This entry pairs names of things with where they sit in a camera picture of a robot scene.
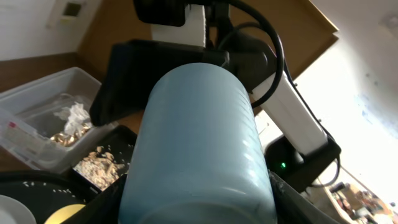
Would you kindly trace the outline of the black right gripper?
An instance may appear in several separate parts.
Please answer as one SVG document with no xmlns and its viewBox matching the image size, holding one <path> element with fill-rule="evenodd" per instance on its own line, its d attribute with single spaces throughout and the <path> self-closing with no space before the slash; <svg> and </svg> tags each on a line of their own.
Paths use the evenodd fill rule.
<svg viewBox="0 0 398 224">
<path fill-rule="evenodd" d="M 167 72 L 189 63 L 229 64 L 225 50 L 134 39 L 114 44 L 106 76 L 90 108 L 94 126 L 104 126 L 146 107 L 150 92 Z"/>
</svg>

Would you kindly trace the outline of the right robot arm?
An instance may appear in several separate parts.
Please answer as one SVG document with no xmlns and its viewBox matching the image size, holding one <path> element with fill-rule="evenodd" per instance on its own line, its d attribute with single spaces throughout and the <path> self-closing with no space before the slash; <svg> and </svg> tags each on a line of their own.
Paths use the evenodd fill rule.
<svg viewBox="0 0 398 224">
<path fill-rule="evenodd" d="M 278 177 L 303 192 L 341 149 L 290 76 L 279 34 L 243 1 L 135 1 L 170 39 L 115 44 L 95 126 L 143 110 L 129 180 L 242 190 Z"/>
</svg>

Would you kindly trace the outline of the yellow bowl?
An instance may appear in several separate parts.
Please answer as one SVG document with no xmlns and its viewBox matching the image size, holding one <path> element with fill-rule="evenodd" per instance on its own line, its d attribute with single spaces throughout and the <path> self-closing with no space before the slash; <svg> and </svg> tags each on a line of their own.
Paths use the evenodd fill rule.
<svg viewBox="0 0 398 224">
<path fill-rule="evenodd" d="M 51 214 L 51 216 L 48 217 L 44 224 L 61 224 L 62 222 L 66 221 L 74 214 L 79 212 L 84 206 L 84 204 L 72 204 L 62 207 L 53 214 Z"/>
</svg>

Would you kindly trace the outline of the nut shell food scraps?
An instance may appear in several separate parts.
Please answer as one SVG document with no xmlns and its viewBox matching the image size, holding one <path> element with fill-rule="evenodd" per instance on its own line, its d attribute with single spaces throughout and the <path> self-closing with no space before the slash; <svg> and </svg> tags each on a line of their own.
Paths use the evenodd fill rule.
<svg viewBox="0 0 398 224">
<path fill-rule="evenodd" d="M 75 172 L 101 191 L 117 181 L 124 173 L 123 169 L 129 165 L 124 159 L 118 162 L 110 149 L 110 146 L 108 150 L 104 146 L 97 146 L 73 167 Z"/>
</svg>

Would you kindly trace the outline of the blue cup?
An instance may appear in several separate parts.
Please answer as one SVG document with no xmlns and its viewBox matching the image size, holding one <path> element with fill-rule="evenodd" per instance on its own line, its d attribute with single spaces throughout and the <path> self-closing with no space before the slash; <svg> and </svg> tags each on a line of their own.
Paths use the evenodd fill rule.
<svg viewBox="0 0 398 224">
<path fill-rule="evenodd" d="M 209 63 L 166 73 L 150 93 L 119 223 L 276 223 L 242 83 Z"/>
</svg>

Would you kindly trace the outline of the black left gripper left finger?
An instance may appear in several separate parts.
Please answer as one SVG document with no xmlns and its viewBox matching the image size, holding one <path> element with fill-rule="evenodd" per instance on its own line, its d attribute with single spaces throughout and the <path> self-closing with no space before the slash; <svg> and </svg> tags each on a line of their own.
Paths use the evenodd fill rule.
<svg viewBox="0 0 398 224">
<path fill-rule="evenodd" d="M 118 224 L 119 208 L 127 175 L 123 175 L 104 192 L 62 224 Z"/>
</svg>

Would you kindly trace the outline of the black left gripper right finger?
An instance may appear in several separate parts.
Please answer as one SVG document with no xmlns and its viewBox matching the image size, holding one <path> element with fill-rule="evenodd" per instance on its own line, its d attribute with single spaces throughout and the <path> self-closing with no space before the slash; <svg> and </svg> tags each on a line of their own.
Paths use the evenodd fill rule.
<svg viewBox="0 0 398 224">
<path fill-rule="evenodd" d="M 296 192 L 277 174 L 269 171 L 278 224 L 338 224 Z"/>
</svg>

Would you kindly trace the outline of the white tissue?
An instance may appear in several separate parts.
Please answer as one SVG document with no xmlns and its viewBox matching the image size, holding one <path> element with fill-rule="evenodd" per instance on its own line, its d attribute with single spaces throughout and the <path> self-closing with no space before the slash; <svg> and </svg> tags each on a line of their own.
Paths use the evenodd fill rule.
<svg viewBox="0 0 398 224">
<path fill-rule="evenodd" d="M 70 136 L 76 135 L 80 138 L 93 127 L 90 116 L 82 103 L 75 102 L 71 107 L 63 107 L 53 115 L 66 122 L 63 132 Z"/>
</svg>

